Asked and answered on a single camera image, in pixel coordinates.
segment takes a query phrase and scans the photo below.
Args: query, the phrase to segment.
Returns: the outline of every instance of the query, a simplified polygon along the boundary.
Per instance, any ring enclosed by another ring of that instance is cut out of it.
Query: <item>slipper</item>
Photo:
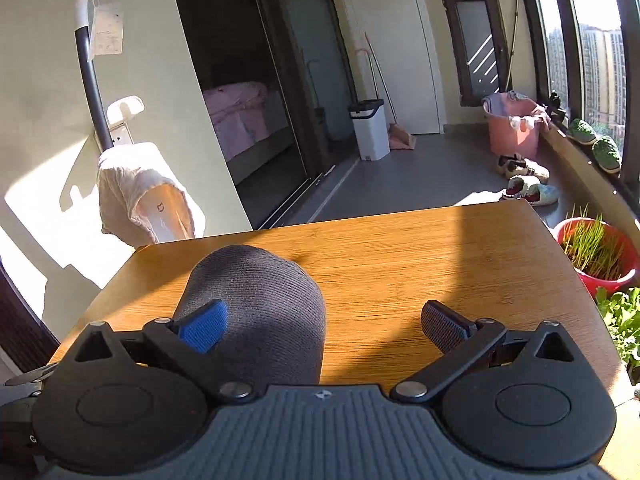
[[[573,139],[575,142],[584,146],[591,146],[596,140],[598,140],[596,131],[589,123],[582,119],[574,119],[572,123],[569,124],[566,134],[570,139]]]
[[[495,169],[501,175],[504,175],[504,171],[507,168],[507,164],[511,160],[522,160],[522,156],[519,153],[514,153],[513,155],[501,155],[498,157],[498,164]]]
[[[602,136],[593,143],[593,156],[603,171],[609,174],[620,172],[622,156],[615,141],[609,136]]]
[[[511,178],[516,175],[536,176],[542,184],[546,184],[549,180],[549,170],[530,158],[510,160],[505,164],[504,176]]]
[[[529,202],[533,207],[539,205],[549,205],[558,201],[558,190],[553,186],[545,186],[544,184],[533,184],[529,186],[522,198]]]
[[[509,179],[506,189],[502,190],[502,197],[507,200],[514,200],[523,196],[529,187],[540,184],[540,181],[533,175],[517,175]]]

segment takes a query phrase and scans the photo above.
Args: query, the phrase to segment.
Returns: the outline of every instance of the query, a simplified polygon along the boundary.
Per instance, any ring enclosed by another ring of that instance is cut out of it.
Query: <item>logo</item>
[[[314,393],[314,395],[320,400],[327,400],[333,394],[329,390],[321,390],[319,392]]]

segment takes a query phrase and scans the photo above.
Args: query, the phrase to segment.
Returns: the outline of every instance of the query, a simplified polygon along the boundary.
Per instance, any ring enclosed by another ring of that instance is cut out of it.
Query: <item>vacuum handle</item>
[[[89,61],[90,35],[89,35],[89,0],[76,0],[76,47],[78,48],[78,62],[82,84],[86,94],[89,112],[94,123],[95,133],[102,151],[113,147],[113,140],[109,132],[107,119],[104,117],[104,107],[98,89],[98,81],[95,76],[94,62]]]

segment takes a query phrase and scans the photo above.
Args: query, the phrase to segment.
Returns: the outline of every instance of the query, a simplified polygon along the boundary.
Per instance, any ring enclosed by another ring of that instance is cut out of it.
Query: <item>wall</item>
[[[431,27],[436,43],[442,87],[444,91],[445,106],[447,110],[447,122],[477,123],[482,122],[482,108],[468,108],[460,106],[460,86],[456,74],[456,61],[453,55],[453,46],[449,23],[442,0],[425,0],[431,20]],[[502,10],[505,35],[509,47],[513,35],[513,23],[515,14],[515,0],[499,0]],[[513,89],[535,97],[536,73],[533,63],[531,41],[529,35],[529,23],[520,0],[518,29],[513,63]]]
[[[146,110],[156,143],[207,219],[206,235],[250,230],[209,121],[175,0],[120,2],[124,51],[95,61],[105,105]],[[100,233],[93,140],[74,43],[73,0],[0,0],[0,255],[62,338],[132,249]]]

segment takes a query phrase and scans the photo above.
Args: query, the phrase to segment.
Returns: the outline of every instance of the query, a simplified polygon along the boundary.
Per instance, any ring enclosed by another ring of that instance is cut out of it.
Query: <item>clothes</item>
[[[251,246],[227,246],[191,271],[174,319],[213,300],[227,327],[213,352],[228,376],[258,390],[267,384],[318,384],[326,314],[316,282],[296,263]]]
[[[134,248],[204,234],[202,210],[151,142],[113,146],[98,161],[102,232]]]

